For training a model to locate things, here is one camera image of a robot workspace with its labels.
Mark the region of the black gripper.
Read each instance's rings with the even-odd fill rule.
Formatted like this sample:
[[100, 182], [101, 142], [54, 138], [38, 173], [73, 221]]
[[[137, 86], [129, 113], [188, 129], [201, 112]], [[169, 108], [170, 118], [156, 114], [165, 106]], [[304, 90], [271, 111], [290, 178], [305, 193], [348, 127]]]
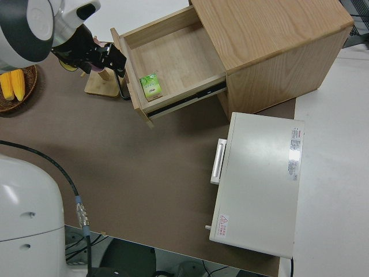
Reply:
[[85, 73], [111, 68], [118, 77], [125, 77], [126, 57], [120, 49], [113, 43], [97, 42], [85, 25], [79, 26], [66, 42], [55, 47], [55, 56], [60, 62]]

